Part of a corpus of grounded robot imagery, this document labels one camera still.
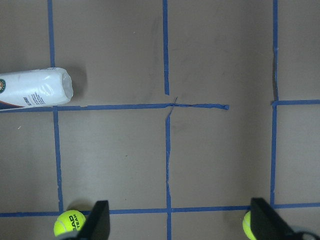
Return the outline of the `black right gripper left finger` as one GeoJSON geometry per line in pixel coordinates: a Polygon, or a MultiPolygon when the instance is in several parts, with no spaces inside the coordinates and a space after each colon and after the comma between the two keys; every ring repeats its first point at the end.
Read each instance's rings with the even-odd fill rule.
{"type": "Polygon", "coordinates": [[[107,200],[99,200],[93,206],[84,226],[77,234],[77,239],[108,240],[110,231],[109,202],[107,200]]]}

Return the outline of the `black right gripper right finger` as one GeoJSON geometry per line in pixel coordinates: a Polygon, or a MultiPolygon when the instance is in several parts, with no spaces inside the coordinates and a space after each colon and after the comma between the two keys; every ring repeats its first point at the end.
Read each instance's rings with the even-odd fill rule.
{"type": "Polygon", "coordinates": [[[257,240],[299,240],[300,234],[275,212],[264,198],[250,200],[250,228],[257,240]]]}

